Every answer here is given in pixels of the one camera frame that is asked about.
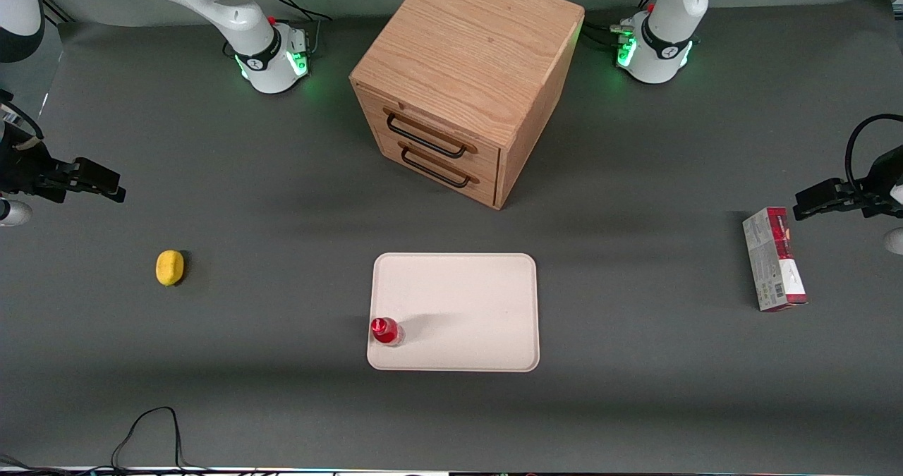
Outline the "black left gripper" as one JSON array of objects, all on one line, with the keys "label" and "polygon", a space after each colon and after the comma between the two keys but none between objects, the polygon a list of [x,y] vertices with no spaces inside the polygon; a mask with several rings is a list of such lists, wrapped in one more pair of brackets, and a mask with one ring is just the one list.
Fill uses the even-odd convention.
[{"label": "black left gripper", "polygon": [[886,215],[902,218],[902,206],[892,194],[901,187],[902,148],[896,147],[878,156],[868,173],[854,181],[859,189],[857,197],[849,181],[838,178],[826,179],[794,196],[793,208],[796,221],[832,212],[854,212],[861,210],[864,218]]}]

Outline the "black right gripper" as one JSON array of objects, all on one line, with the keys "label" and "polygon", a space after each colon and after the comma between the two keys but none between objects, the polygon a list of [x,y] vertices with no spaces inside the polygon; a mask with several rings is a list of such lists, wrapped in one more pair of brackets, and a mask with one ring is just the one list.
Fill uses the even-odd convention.
[{"label": "black right gripper", "polygon": [[123,203],[126,189],[121,177],[97,162],[78,157],[70,162],[57,160],[42,142],[26,150],[17,150],[13,142],[2,139],[1,191],[3,194],[25,194],[57,204],[65,202],[66,193],[91,193]]}]

